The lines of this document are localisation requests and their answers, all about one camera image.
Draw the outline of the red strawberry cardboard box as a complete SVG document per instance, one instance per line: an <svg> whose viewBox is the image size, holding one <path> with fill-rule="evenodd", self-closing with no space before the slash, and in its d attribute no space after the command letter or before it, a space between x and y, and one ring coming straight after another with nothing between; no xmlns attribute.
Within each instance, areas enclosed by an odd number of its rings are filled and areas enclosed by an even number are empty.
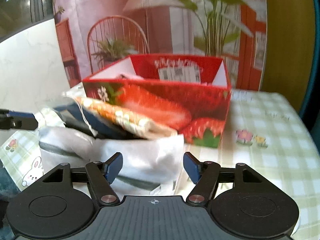
<svg viewBox="0 0 320 240"><path fill-rule="evenodd" d="M232 87L219 57L130 55L106 64L82 83L88 97L173 128L188 144L210 148L220 144Z"/></svg>

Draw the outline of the white zippered fabric bag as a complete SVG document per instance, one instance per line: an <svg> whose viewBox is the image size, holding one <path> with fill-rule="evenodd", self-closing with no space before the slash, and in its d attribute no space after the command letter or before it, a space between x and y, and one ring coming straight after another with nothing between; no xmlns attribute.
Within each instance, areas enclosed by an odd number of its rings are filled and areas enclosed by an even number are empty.
<svg viewBox="0 0 320 240"><path fill-rule="evenodd" d="M123 167L111 185L119 197L167 196L175 192L182 170L184 139L182 135L157 140L95 139L71 128L44 127L39 131L39 147L45 172L60 163L76 168L105 162L120 152Z"/></svg>

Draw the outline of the orange floral fabric pouch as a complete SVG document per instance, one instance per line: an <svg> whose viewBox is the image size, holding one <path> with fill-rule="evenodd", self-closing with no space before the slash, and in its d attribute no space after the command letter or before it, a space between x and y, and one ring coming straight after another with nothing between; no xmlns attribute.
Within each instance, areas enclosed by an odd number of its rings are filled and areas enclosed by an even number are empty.
<svg viewBox="0 0 320 240"><path fill-rule="evenodd" d="M177 135L175 129L159 124L127 108L80 96L75 97L74 101L77 103L81 112L86 109L96 116L111 121L133 135L143 139L156 140Z"/></svg>

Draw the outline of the navy drawstring pouch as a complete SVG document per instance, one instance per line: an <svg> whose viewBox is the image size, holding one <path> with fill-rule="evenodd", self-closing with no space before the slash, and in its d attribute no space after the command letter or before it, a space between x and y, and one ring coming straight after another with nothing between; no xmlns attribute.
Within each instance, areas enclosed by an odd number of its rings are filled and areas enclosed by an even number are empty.
<svg viewBox="0 0 320 240"><path fill-rule="evenodd" d="M64 122L65 127L76 129L94 138L114 140L131 140L136 138L132 133L115 125L113 122L103 120L101 117L83 109L86 120L91 125L92 129L97 132L97 134L94 135L83 120L80 109L75 102L69 105L57 106L54 108L54 111Z"/></svg>

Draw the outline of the green plaid bunny tablecloth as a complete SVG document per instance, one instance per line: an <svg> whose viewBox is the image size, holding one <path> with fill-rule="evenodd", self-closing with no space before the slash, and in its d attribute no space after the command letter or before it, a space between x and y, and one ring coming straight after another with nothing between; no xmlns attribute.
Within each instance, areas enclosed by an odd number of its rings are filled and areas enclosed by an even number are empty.
<svg viewBox="0 0 320 240"><path fill-rule="evenodd" d="M38 141L37 132L20 130L1 144L1 200L22 189L24 173L40 156ZM319 151L281 94L234 89L219 148L185 144L184 150L224 167L246 163L298 204L293 239L319 239Z"/></svg>

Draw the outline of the dark window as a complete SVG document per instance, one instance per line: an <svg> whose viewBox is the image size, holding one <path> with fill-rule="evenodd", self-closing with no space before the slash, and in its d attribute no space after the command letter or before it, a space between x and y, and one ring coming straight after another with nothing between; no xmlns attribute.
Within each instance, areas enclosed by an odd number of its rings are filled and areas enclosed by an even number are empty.
<svg viewBox="0 0 320 240"><path fill-rule="evenodd" d="M1 41L53 17L53 0L1 0Z"/></svg>

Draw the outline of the printed living room backdrop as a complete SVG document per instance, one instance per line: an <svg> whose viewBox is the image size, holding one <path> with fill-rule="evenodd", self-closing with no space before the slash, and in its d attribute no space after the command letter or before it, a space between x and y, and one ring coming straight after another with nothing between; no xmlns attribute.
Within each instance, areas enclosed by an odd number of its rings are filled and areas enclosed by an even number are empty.
<svg viewBox="0 0 320 240"><path fill-rule="evenodd" d="M70 86L128 54L221 57L234 88L259 90L266 0L53 0Z"/></svg>

